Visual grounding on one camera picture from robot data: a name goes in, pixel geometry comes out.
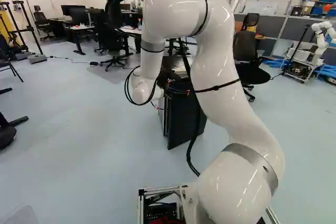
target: black office chair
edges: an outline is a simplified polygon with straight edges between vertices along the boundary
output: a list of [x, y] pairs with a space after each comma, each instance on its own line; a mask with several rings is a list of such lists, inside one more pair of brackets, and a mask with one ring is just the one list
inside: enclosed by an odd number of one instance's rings
[[254, 102], [255, 96], [251, 95], [246, 88], [252, 90], [253, 84], [262, 84], [271, 78], [269, 73], [259, 68], [264, 58], [258, 58], [255, 36], [252, 31], [238, 31], [233, 42], [236, 69], [249, 102]]
[[56, 38], [56, 36], [50, 35], [50, 33], [52, 32], [52, 26], [49, 23], [49, 20], [46, 18], [46, 16], [44, 15], [43, 12], [40, 12], [40, 8], [38, 5], [34, 5], [34, 17], [35, 17], [35, 25], [37, 27], [37, 29], [45, 32], [47, 34], [47, 36], [45, 37], [41, 37], [40, 40], [46, 40], [46, 39], [53, 39]]
[[18, 76], [20, 81], [23, 82], [21, 76], [17, 73], [16, 69], [13, 67], [12, 63], [9, 61], [8, 56], [0, 48], [0, 72], [10, 69], [14, 76]]
[[0, 59], [16, 60], [15, 55], [22, 52], [22, 47], [13, 43], [13, 46], [9, 46], [5, 37], [0, 34]]
[[249, 26], [256, 26], [259, 22], [259, 13], [248, 13], [244, 17], [241, 31], [245, 31]]
[[[96, 38], [99, 43], [99, 48], [94, 51], [120, 51], [123, 49], [122, 35], [116, 32], [114, 29], [107, 25], [106, 15], [103, 9], [90, 9], [91, 18], [94, 22], [94, 30], [96, 33]], [[120, 65], [125, 67], [126, 65], [122, 62], [125, 61], [128, 56], [113, 56], [112, 59], [102, 61], [100, 64], [109, 63], [107, 69], [111, 65]]]

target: white robotic arm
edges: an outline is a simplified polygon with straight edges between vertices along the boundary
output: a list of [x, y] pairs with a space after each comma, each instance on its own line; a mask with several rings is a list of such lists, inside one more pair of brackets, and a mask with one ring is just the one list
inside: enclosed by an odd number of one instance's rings
[[[166, 38], [193, 36], [195, 90], [238, 79], [233, 59], [234, 16], [226, 0], [145, 0], [141, 67], [132, 78], [133, 100], [149, 99], [160, 72]], [[155, 88], [152, 98], [162, 97]], [[197, 93], [210, 121], [224, 127], [230, 144], [200, 175], [202, 207], [217, 224], [255, 224], [282, 178], [285, 159], [276, 138], [255, 115], [240, 82]]]
[[311, 29], [315, 32], [318, 46], [318, 49], [315, 51], [315, 54], [318, 55], [319, 57], [324, 53], [324, 51], [328, 48], [329, 45], [324, 40], [324, 34], [322, 28], [327, 30], [327, 34], [329, 34], [330, 37], [332, 38], [331, 42], [336, 43], [336, 32], [329, 21], [312, 24]]

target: computer monitor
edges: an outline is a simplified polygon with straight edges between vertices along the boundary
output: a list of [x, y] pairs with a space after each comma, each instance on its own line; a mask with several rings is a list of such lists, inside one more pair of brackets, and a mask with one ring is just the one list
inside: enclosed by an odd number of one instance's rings
[[70, 9], [85, 9], [85, 5], [61, 5], [63, 15], [70, 16]]
[[121, 10], [130, 10], [131, 9], [131, 4], [120, 4], [120, 9]]
[[71, 8], [70, 16], [72, 18], [72, 22], [76, 25], [80, 23], [89, 24], [89, 15], [85, 8]]
[[34, 10], [38, 12], [39, 10], [41, 10], [41, 7], [39, 5], [34, 5]]

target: black cable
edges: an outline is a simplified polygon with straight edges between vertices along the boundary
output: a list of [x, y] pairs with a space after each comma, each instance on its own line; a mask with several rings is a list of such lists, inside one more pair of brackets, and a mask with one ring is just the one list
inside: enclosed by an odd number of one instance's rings
[[125, 80], [125, 83], [124, 83], [124, 92], [125, 92], [125, 96], [126, 96], [127, 100], [128, 100], [130, 103], [132, 103], [132, 104], [134, 104], [134, 105], [137, 105], [137, 106], [142, 106], [142, 105], [145, 105], [145, 104], [149, 103], [149, 102], [152, 100], [152, 98], [153, 98], [153, 96], [154, 96], [154, 93], [155, 93], [155, 86], [156, 86], [156, 83], [157, 83], [157, 79], [154, 81], [154, 85], [153, 85], [153, 88], [152, 88], [152, 92], [151, 92], [150, 96], [148, 97], [148, 99], [147, 99], [145, 102], [143, 102], [143, 103], [135, 103], [135, 102], [132, 100], [132, 97], [131, 97], [131, 94], [130, 94], [130, 90], [129, 90], [129, 82], [130, 82], [131, 75], [134, 73], [135, 69], [137, 69], [137, 68], [139, 68], [139, 67], [140, 67], [140, 65], [137, 66], [137, 67], [135, 67], [135, 68], [133, 68], [133, 70], [127, 75], [126, 80]]
[[56, 58], [56, 59], [64, 59], [64, 60], [71, 60], [71, 63], [85, 63], [85, 64], [90, 64], [86, 61], [73, 61], [74, 59], [68, 58], [68, 57], [57, 57], [57, 56], [49, 56], [47, 58]]
[[201, 26], [198, 28], [197, 32], [196, 32], [195, 34], [193, 34], [192, 36], [197, 35], [197, 34], [202, 30], [202, 28], [204, 27], [205, 22], [206, 22], [206, 20], [207, 20], [207, 17], [208, 17], [208, 0], [205, 0], [205, 17], [204, 17], [203, 23], [202, 23]]
[[166, 110], [166, 109], [162, 109], [162, 108], [159, 108], [158, 106], [156, 106], [152, 101], [151, 101], [151, 104], [153, 105], [153, 107], [155, 107], [157, 110]]
[[[189, 65], [189, 62], [188, 62], [188, 59], [187, 59], [187, 56], [185, 55], [185, 53], [183, 52], [182, 54], [182, 59], [183, 59], [183, 63], [184, 63], [184, 66], [185, 66], [185, 70], [188, 74], [188, 77], [189, 77], [189, 80], [191, 82], [191, 77], [190, 77], [190, 65]], [[198, 102], [198, 99], [197, 99], [197, 96], [195, 96], [195, 99], [197, 101], [197, 108], [196, 108], [196, 127], [195, 127], [195, 130], [193, 132], [193, 135], [192, 135], [192, 138], [190, 140], [190, 143], [189, 143], [189, 146], [188, 146], [188, 149], [187, 149], [187, 152], [186, 152], [186, 159], [187, 159], [187, 163], [188, 163], [188, 166], [190, 167], [190, 169], [193, 171], [193, 173], [199, 177], [200, 176], [200, 173], [199, 171], [194, 167], [192, 161], [191, 161], [191, 150], [196, 142], [196, 139], [197, 139], [197, 135], [198, 135], [198, 132], [199, 132], [199, 129], [200, 129], [200, 117], [201, 117], [201, 108], [200, 108], [200, 104]]]

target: light blue floor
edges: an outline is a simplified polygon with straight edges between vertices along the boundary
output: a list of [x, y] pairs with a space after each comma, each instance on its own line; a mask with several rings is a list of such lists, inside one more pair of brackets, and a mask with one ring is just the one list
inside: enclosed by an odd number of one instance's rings
[[[92, 48], [43, 46], [46, 55], [104, 60]], [[139, 61], [132, 58], [130, 67]], [[129, 70], [49, 59], [14, 63], [25, 83], [0, 73], [0, 110], [27, 115], [17, 140], [0, 155], [0, 219], [32, 206], [41, 224], [135, 223], [138, 189], [195, 179], [185, 161], [187, 144], [168, 151], [157, 111], [133, 106], [123, 93]], [[272, 75], [277, 69], [264, 67]], [[334, 223], [336, 87], [312, 79], [302, 85], [279, 76], [253, 90], [255, 112], [278, 138], [286, 173], [272, 201], [281, 223]], [[207, 123], [192, 151], [203, 170], [226, 146], [224, 129]]]

